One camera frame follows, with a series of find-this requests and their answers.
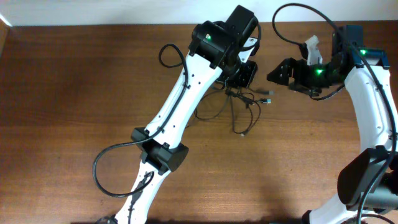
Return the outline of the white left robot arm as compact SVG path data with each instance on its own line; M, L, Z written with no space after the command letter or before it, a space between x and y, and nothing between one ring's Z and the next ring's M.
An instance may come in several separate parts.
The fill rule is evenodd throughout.
M183 70L156 117L131 137L137 142L141 161L133 195L110 223L145 223L150 205L164 179L177 170L188 154L181 143L187 123L215 82L225 88L246 88L257 65L248 58L255 55L259 39L251 34L259 25L250 10L237 6L226 21L206 21L192 32Z

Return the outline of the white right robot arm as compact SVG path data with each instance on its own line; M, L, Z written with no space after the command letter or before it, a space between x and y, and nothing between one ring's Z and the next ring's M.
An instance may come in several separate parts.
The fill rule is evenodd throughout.
M360 153L339 174L337 193L302 223L359 223L397 210L397 109L390 89L385 51L363 44L363 28L339 27L333 34L332 60L324 64L318 39L305 43L303 60L287 58L267 75L320 101L322 89L338 84L353 102L360 134Z

